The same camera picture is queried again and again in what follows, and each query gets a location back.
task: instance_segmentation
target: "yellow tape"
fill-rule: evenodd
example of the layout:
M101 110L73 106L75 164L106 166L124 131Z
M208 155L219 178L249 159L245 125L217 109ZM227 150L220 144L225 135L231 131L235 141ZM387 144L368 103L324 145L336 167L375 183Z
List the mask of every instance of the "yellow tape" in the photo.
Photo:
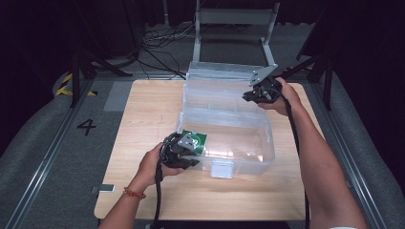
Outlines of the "yellow tape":
M69 81L72 79L72 74L68 74L66 75L66 77L63 79L62 84L60 85L59 89L56 91L56 95L69 95L72 96L74 93L71 91L67 91L66 90L66 86L68 86ZM97 96L98 92L88 92L87 93L88 96Z

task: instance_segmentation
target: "orange bracelet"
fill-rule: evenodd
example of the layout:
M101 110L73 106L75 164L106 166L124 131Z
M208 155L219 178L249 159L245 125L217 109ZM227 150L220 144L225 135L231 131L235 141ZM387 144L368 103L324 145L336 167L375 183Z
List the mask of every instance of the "orange bracelet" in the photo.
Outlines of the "orange bracelet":
M129 197L137 197L137 198L140 198L140 199L146 198L145 194L139 194L139 193L136 193L136 192L132 192L131 190L129 190L128 187L124 187L124 191L122 193L125 194L126 196L129 196Z

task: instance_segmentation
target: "printed number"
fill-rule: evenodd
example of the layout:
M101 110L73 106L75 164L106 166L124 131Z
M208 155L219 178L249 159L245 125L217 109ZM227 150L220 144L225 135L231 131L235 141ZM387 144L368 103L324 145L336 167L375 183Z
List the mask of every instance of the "printed number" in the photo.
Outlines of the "printed number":
M80 125L77 126L77 128L80 129L86 129L86 135L89 134L90 129L95 128L96 126L92 126L93 120L92 119L87 119L87 121L81 123Z

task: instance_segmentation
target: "hand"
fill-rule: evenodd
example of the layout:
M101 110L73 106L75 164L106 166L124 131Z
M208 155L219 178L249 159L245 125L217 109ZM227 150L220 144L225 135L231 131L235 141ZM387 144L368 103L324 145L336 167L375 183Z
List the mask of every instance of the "hand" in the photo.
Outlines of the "hand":
M149 185L155 184L156 165L158 164L162 144L163 143L159 143L154 149L147 152L139 164L137 174L135 175L133 181L136 180L138 183L145 186L145 188ZM165 166L164 164L161 165L161 169L163 172L163 177L176 176L183 172L183 169L181 168L173 169Z
M295 92L295 89L292 88L282 77L278 77L276 80L283 86L282 94L288 100L289 104L291 104L291 107L302 106L301 99L298 96L298 93ZM288 115L286 104L281 96L279 96L274 103L259 103L258 106L265 110L275 110L280 115Z

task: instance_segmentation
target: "person's left hand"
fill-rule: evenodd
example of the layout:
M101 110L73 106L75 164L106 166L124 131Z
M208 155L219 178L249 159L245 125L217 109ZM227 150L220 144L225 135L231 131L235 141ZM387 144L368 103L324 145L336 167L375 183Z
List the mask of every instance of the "person's left hand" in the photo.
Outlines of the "person's left hand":
M160 148L162 145L163 143L159 143L154 149L147 152L139 164L135 178L146 186L155 183L156 166L158 164ZM181 168L173 169L165 166L164 164L161 165L161 169L163 172L163 177L176 176L183 172L183 169Z

